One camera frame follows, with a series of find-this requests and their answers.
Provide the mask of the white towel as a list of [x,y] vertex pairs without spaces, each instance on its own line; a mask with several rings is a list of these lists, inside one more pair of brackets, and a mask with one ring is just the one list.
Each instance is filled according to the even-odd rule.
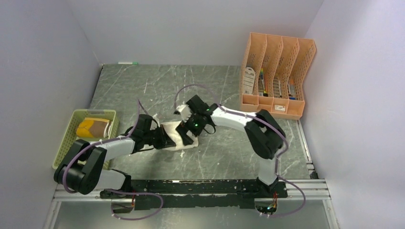
[[175,121],[175,122],[164,122],[161,123],[160,120],[158,119],[158,115],[155,114],[152,116],[152,118],[157,122],[156,126],[162,127],[163,130],[166,133],[166,145],[163,147],[155,147],[156,149],[163,149],[163,150],[168,150],[168,151],[176,151],[176,150],[185,150],[185,149],[190,149],[190,148],[195,148],[198,146],[198,137],[193,136],[191,133],[187,133],[186,136],[188,136],[192,143],[190,145],[185,145],[183,143],[183,140],[180,136],[180,134],[175,130],[175,128],[180,124],[180,121]]

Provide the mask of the yellow brown bear towel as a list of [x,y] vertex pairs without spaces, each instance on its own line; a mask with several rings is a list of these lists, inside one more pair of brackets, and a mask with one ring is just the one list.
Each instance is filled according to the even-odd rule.
[[108,119],[86,117],[77,127],[76,135],[81,138],[106,138],[110,126]]

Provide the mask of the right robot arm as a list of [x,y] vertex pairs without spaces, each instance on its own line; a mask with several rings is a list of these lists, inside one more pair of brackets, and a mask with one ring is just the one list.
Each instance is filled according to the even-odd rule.
[[191,144],[187,133],[198,137],[207,125],[212,128],[224,126],[245,133],[253,151],[259,156],[257,190],[265,198],[275,193],[279,181],[278,156],[288,146],[285,132],[267,110],[242,112],[220,104],[208,105],[198,95],[185,104],[175,104],[174,108],[174,113],[182,119],[175,130],[186,146]]

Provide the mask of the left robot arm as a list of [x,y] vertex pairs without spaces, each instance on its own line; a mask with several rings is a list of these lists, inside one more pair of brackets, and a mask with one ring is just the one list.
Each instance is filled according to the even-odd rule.
[[89,194],[100,188],[127,198],[134,190],[131,176],[119,170],[105,170],[104,163],[152,149],[175,147],[162,124],[148,114],[140,114],[134,126],[116,138],[87,142],[76,140],[56,169],[53,179],[68,193]]

